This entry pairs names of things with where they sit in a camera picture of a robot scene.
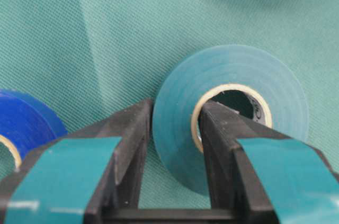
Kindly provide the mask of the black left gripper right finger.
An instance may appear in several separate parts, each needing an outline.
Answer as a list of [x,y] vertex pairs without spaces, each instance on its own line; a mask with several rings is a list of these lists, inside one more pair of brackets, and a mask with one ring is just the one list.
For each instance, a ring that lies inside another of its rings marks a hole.
[[199,126],[213,208],[241,223],[338,223],[338,173],[319,149],[213,101]]

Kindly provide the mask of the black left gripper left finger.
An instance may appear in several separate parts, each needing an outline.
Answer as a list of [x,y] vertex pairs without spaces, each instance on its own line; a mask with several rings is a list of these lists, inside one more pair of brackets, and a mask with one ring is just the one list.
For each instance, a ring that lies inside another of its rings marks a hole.
[[152,111],[145,99],[30,151],[1,181],[1,223],[102,223],[137,208]]

